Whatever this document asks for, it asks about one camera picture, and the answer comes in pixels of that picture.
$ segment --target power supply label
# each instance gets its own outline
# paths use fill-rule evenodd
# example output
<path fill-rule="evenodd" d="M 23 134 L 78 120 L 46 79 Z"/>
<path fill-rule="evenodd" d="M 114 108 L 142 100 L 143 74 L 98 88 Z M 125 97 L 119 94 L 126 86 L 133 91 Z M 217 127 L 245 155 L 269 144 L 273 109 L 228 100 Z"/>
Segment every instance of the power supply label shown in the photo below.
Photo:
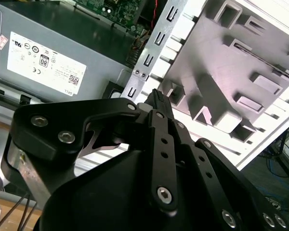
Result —
<path fill-rule="evenodd" d="M 11 32 L 7 69 L 66 95 L 78 94 L 87 66 Z"/>

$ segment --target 80 plus logo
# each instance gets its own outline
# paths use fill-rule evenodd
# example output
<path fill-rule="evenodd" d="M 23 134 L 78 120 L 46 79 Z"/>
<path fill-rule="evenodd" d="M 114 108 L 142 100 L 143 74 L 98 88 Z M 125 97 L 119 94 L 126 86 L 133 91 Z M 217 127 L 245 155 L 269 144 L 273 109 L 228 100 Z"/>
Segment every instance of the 80 plus logo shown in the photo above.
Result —
<path fill-rule="evenodd" d="M 47 67 L 49 62 L 49 58 L 46 55 L 41 54 L 39 58 L 39 64 L 41 66 Z"/>
<path fill-rule="evenodd" d="M 20 42 L 15 41 L 15 45 L 16 45 L 17 47 L 21 47 L 21 43 L 20 43 Z"/>

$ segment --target black metal bracket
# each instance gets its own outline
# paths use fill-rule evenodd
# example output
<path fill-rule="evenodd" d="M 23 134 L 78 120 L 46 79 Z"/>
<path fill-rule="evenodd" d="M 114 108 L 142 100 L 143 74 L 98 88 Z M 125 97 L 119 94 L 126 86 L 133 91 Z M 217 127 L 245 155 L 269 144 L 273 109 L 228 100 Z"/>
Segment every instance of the black metal bracket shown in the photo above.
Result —
<path fill-rule="evenodd" d="M 146 104 L 119 98 L 16 110 L 2 170 L 44 207 L 40 230 L 289 230 L 213 143 L 194 143 L 166 96 L 153 90 Z M 127 152 L 75 178 L 78 156 L 121 143 Z"/>

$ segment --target barcode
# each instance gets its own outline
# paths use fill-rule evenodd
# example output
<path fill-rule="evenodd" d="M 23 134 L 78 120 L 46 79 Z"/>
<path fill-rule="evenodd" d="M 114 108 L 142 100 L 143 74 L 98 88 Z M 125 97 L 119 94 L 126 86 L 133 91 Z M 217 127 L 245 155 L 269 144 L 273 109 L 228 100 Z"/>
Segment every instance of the barcode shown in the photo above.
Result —
<path fill-rule="evenodd" d="M 68 79 L 68 82 L 74 85 L 78 85 L 79 78 L 76 76 L 71 75 Z"/>

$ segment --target motherboard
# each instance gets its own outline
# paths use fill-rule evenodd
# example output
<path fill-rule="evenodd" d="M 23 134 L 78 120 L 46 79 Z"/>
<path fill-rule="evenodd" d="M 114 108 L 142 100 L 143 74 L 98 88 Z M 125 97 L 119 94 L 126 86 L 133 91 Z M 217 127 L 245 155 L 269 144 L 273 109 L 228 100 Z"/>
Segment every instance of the motherboard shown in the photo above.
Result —
<path fill-rule="evenodd" d="M 126 28 L 135 35 L 143 32 L 144 26 L 137 23 L 144 0 L 75 0 L 88 10 Z"/>

